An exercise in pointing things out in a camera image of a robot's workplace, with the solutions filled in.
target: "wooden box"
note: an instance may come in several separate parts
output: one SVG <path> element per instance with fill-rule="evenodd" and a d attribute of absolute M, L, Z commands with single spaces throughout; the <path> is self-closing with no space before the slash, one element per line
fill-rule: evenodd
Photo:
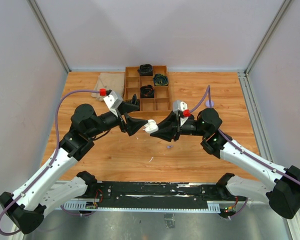
<path fill-rule="evenodd" d="M 139 76 L 138 66 L 127 66 L 124 77 L 124 101 L 129 101 L 136 94 L 140 101 L 140 111 L 129 113 L 131 117 L 151 118 L 168 116 L 172 110 L 170 83 L 168 86 L 155 86 L 155 74 L 163 74 L 168 77 L 167 66 L 153 66 L 153 76 Z M 140 87 L 152 85 L 154 98 L 140 98 Z"/>

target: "red connector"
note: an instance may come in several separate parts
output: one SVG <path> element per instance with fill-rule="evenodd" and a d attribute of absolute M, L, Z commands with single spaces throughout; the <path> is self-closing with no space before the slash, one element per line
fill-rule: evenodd
<path fill-rule="evenodd" d="M 100 88 L 100 96 L 107 96 L 107 90 L 105 88 Z"/>
<path fill-rule="evenodd" d="M 190 117 L 191 116 L 191 113 L 190 113 L 190 110 L 189 109 L 186 109 L 183 111 L 183 116 L 186 118 L 186 117 Z"/>

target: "white wall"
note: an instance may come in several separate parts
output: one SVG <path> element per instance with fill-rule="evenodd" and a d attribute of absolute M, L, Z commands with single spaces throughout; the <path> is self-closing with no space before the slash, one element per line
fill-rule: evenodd
<path fill-rule="evenodd" d="M 279 24 L 250 83 L 274 161 L 300 168 L 300 0 L 292 3 Z"/>
<path fill-rule="evenodd" d="M 283 0 L 37 0 L 72 70 L 243 70 Z"/>
<path fill-rule="evenodd" d="M 13 192 L 38 169 L 65 79 L 27 1 L 1 0 L 0 194 Z M 4 216 L 1 226 L 10 232 L 12 223 Z"/>

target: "gray floor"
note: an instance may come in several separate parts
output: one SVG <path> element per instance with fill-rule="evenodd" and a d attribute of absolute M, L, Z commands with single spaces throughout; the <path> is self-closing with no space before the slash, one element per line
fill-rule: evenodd
<path fill-rule="evenodd" d="M 159 212 L 96 212 L 77 217 L 55 210 L 23 240 L 292 239 L 287 221 L 265 205 L 247 206 L 231 221 L 215 213 L 176 213 L 174 219 L 175 227 L 168 228 L 165 214 Z"/>

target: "small blue object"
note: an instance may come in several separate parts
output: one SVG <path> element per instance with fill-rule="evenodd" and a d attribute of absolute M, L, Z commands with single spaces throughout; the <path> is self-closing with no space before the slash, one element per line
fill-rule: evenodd
<path fill-rule="evenodd" d="M 215 105 L 215 102 L 211 100 L 211 108 L 213 108 L 214 105 Z M 206 106 L 207 108 L 210 108 L 209 100 L 205 102 L 205 106 Z"/>

